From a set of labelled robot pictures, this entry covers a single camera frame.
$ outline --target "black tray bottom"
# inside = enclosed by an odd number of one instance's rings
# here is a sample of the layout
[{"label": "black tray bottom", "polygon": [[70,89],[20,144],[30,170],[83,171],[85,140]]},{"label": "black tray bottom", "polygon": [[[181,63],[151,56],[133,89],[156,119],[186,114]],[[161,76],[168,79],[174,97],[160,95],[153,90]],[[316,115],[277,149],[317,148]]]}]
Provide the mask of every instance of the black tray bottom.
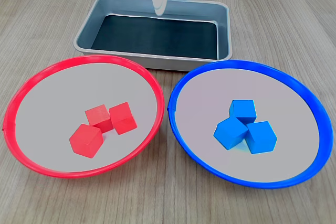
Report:
[{"label": "black tray bottom", "polygon": [[208,22],[111,15],[91,49],[217,60],[217,28]]}]

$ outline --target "gray tray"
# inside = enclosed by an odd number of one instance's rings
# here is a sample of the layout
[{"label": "gray tray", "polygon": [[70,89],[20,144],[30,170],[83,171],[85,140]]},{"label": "gray tray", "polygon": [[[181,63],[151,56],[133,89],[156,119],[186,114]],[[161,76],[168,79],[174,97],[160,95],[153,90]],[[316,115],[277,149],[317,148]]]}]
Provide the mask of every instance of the gray tray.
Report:
[{"label": "gray tray", "polygon": [[96,0],[73,43],[84,55],[163,70],[190,71],[232,55],[228,7],[212,1],[169,0],[157,17],[152,0]]}]

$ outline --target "wooden table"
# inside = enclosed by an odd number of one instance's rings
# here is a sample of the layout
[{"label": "wooden table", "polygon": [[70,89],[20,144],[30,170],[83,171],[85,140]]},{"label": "wooden table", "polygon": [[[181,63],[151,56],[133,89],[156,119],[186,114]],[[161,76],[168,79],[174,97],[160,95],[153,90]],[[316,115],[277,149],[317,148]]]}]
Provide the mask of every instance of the wooden table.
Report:
[{"label": "wooden table", "polygon": [[[80,55],[72,40],[94,0],[0,0],[1,124],[32,75]],[[336,127],[336,0],[217,0],[231,11],[233,59],[280,69],[314,92]],[[182,73],[152,71],[167,104]],[[336,223],[336,154],[281,190],[226,182],[177,143],[165,114],[136,158],[105,174],[55,179],[21,165],[0,136],[0,223]]]}]

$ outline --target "blue cube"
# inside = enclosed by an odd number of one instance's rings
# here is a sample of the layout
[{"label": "blue cube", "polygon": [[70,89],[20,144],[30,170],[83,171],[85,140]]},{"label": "blue cube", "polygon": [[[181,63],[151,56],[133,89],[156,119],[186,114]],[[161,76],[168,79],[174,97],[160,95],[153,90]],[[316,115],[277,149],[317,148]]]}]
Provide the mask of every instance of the blue cube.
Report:
[{"label": "blue cube", "polygon": [[247,133],[247,127],[236,118],[228,118],[217,125],[214,137],[227,149],[239,144]]},{"label": "blue cube", "polygon": [[274,150],[277,136],[269,122],[249,123],[246,126],[248,132],[246,133],[245,141],[252,154]]},{"label": "blue cube", "polygon": [[254,123],[257,118],[253,100],[233,100],[229,109],[230,117],[234,116],[245,125]]}]

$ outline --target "wooden block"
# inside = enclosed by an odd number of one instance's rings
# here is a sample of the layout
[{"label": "wooden block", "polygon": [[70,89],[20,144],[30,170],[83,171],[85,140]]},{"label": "wooden block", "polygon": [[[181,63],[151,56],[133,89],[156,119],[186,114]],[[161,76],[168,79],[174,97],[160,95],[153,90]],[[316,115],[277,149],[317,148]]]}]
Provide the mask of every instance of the wooden block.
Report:
[{"label": "wooden block", "polygon": [[81,124],[70,138],[73,152],[93,158],[104,139],[101,130],[97,127]]},{"label": "wooden block", "polygon": [[253,123],[257,118],[253,100],[232,101],[229,113],[244,124]]},{"label": "wooden block", "polygon": [[248,132],[245,136],[245,141],[252,154],[274,150],[277,136],[269,122],[249,123],[246,126]]},{"label": "wooden block", "polygon": [[229,150],[244,139],[246,132],[247,127],[240,120],[231,117],[217,125],[214,137]]},{"label": "wooden block", "polygon": [[138,127],[127,102],[110,108],[109,112],[112,125],[119,135]]},{"label": "wooden block", "polygon": [[88,118],[89,124],[99,128],[102,133],[113,130],[110,115],[105,105],[100,105],[93,109],[87,110],[85,114]]}]

